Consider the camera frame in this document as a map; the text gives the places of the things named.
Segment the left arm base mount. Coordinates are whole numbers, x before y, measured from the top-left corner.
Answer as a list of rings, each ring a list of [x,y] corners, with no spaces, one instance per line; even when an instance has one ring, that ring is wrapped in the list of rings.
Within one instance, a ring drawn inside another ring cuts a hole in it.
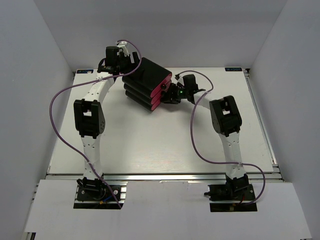
[[[111,184],[111,190],[100,180],[77,179],[74,209],[120,210],[124,204],[124,186]]]

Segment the black drawer cabinet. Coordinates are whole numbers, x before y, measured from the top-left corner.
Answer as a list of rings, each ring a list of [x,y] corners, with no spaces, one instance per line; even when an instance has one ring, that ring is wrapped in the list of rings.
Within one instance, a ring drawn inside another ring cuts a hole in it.
[[[132,74],[124,76],[125,94],[149,111],[154,111],[161,103],[161,92],[167,92],[172,72],[157,63],[143,57],[139,68]]]

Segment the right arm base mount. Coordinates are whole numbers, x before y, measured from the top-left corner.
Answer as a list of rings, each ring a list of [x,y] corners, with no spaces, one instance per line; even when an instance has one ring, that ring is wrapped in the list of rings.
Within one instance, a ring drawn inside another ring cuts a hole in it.
[[[249,183],[248,175],[240,178],[226,178],[224,184],[210,184],[203,194],[210,201],[212,213],[257,212],[255,192]]]

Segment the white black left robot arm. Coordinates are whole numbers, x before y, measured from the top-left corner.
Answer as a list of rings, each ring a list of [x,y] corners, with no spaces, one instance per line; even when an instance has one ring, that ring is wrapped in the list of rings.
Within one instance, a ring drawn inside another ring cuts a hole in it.
[[[87,180],[99,180],[103,176],[100,161],[100,140],[105,130],[102,102],[114,85],[117,77],[131,72],[139,64],[139,57],[131,61],[127,41],[119,41],[115,46],[108,46],[105,58],[98,64],[96,79],[90,90],[82,99],[73,103],[75,128],[78,131],[84,160],[83,177]]]

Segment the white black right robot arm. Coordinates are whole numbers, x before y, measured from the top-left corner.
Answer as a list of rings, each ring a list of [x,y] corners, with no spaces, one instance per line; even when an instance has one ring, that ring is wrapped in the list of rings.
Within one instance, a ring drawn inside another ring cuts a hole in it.
[[[244,193],[244,188],[249,185],[249,179],[244,169],[242,155],[240,150],[240,129],[242,118],[232,95],[225,96],[221,99],[212,99],[210,94],[214,89],[212,81],[209,81],[211,88],[205,90],[199,88],[196,83],[195,73],[205,76],[204,74],[191,70],[191,74],[182,76],[182,71],[175,75],[177,83],[171,83],[167,92],[161,97],[164,104],[179,104],[182,99],[186,99],[193,104],[190,117],[189,132],[193,150],[203,161],[214,165],[225,165],[225,176],[227,186],[225,187],[226,195],[236,200]],[[218,134],[223,147],[224,162],[210,161],[205,159],[197,150],[194,139],[194,118],[196,108],[202,106],[210,111],[213,129]]]

